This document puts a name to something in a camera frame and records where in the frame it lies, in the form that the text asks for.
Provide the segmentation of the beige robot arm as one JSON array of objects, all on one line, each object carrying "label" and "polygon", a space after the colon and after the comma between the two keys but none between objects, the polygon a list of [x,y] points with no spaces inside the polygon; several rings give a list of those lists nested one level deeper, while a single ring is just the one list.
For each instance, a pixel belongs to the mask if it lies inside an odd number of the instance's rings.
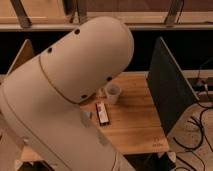
[{"label": "beige robot arm", "polygon": [[79,104],[130,63],[128,27],[97,17],[27,61],[0,85],[0,110],[54,171],[134,171]]}]

